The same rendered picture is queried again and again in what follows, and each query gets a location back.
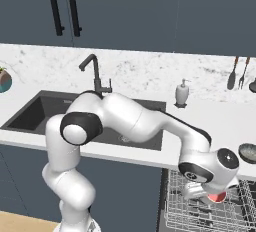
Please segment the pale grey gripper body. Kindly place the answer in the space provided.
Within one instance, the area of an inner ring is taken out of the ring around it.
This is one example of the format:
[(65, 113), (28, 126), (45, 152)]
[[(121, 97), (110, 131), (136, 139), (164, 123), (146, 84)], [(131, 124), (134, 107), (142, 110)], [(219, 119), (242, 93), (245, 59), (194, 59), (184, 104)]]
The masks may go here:
[(202, 188), (201, 184), (197, 182), (187, 182), (182, 190), (182, 195), (185, 200), (199, 199), (204, 204), (212, 204), (208, 193)]

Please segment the red cup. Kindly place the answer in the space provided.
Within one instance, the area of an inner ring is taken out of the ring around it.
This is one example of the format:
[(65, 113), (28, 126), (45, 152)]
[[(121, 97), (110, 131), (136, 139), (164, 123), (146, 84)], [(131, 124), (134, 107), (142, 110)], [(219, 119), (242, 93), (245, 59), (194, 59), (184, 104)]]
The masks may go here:
[(222, 192), (219, 194), (209, 194), (208, 199), (213, 203), (222, 203), (226, 199), (226, 193)]

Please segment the dark speckled bowl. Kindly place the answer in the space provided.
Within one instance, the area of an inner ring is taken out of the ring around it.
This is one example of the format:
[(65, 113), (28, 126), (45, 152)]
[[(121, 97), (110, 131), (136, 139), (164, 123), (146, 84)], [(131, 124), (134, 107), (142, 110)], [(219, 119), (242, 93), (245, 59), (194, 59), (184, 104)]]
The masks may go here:
[(256, 145), (243, 143), (239, 146), (238, 153), (240, 157), (249, 164), (256, 164)]

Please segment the dark blue cupboard door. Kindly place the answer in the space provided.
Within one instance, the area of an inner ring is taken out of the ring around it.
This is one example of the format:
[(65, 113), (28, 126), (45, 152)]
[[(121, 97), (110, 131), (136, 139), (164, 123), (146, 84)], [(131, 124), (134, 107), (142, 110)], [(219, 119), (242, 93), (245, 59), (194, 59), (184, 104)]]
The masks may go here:
[(179, 0), (175, 50), (256, 57), (256, 0)]
[(172, 52), (178, 0), (76, 0), (76, 47)]
[(67, 0), (57, 0), (62, 36), (56, 35), (50, 0), (0, 0), (0, 43), (72, 47)]

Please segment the dark blue base cupboard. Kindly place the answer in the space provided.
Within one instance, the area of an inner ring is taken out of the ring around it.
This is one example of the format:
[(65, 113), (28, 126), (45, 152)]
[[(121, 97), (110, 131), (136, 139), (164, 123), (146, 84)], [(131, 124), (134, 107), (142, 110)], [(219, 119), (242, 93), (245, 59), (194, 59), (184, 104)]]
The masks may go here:
[[(0, 210), (60, 220), (59, 199), (42, 178), (46, 163), (42, 150), (0, 145)], [(98, 221), (106, 210), (137, 213), (158, 204), (159, 168), (83, 157), (78, 171), (96, 188), (91, 212)]]

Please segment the white soap dispenser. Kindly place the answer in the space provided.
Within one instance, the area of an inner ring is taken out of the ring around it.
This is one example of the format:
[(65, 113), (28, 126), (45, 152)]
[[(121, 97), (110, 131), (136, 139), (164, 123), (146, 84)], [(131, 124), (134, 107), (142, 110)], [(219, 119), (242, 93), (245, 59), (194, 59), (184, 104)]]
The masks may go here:
[(176, 103), (175, 103), (175, 105), (178, 108), (186, 107), (186, 101), (189, 96), (189, 86), (187, 85), (187, 82), (188, 82), (187, 79), (182, 79), (182, 83), (176, 87), (176, 91), (175, 91)]

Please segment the dark hanging spoon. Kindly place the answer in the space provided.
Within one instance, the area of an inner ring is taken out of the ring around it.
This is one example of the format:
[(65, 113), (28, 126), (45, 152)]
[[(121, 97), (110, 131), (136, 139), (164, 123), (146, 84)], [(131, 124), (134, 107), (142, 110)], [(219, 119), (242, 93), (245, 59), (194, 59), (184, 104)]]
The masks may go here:
[(235, 79), (236, 79), (235, 70), (236, 70), (236, 66), (237, 66), (238, 60), (239, 60), (239, 56), (236, 56), (235, 57), (235, 61), (234, 61), (233, 70), (230, 73), (229, 78), (228, 78), (228, 82), (227, 82), (227, 89), (228, 90), (232, 90), (234, 88)]

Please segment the dark hanging fork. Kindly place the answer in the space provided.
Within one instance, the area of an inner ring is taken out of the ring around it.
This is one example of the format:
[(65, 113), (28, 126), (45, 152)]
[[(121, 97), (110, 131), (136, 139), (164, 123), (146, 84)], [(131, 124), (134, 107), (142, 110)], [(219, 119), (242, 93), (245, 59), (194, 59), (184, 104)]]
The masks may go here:
[(243, 88), (244, 79), (245, 79), (245, 73), (246, 73), (246, 70), (247, 70), (249, 62), (250, 62), (250, 57), (247, 57), (246, 58), (246, 62), (245, 62), (245, 67), (244, 67), (244, 70), (243, 70), (243, 74), (242, 74), (242, 76), (239, 79), (238, 89), (242, 89)]

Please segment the black tap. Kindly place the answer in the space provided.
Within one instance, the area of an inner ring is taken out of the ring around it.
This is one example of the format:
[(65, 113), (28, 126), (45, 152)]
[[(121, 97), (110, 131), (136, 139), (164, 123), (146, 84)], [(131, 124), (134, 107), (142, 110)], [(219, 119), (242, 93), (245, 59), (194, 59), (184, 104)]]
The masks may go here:
[(101, 78), (99, 74), (99, 65), (98, 65), (98, 59), (95, 54), (90, 54), (80, 65), (79, 69), (81, 71), (84, 71), (86, 66), (93, 62), (93, 69), (94, 69), (94, 90), (102, 95), (103, 93), (111, 93), (112, 92), (112, 85), (109, 85), (108, 87), (103, 87), (101, 84)]

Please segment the dark grey sink basin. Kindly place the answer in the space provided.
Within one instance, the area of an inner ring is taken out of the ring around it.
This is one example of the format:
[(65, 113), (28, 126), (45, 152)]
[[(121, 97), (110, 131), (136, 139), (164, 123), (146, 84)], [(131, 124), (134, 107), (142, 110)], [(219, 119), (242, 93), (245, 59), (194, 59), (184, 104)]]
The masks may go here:
[[(65, 113), (77, 96), (77, 93), (41, 90), (4, 123), (1, 129), (44, 135), (46, 122), (53, 115)], [(144, 143), (134, 143), (120, 133), (106, 128), (93, 142), (160, 151), (162, 138), (163, 132), (160, 131)]]

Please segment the teal and brown plant pot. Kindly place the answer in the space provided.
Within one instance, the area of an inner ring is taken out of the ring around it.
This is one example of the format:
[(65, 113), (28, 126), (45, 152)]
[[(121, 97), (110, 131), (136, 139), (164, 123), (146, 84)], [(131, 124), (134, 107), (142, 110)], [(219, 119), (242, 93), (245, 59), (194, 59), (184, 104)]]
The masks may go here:
[(0, 67), (0, 93), (8, 91), (12, 86), (12, 77), (5, 68)]

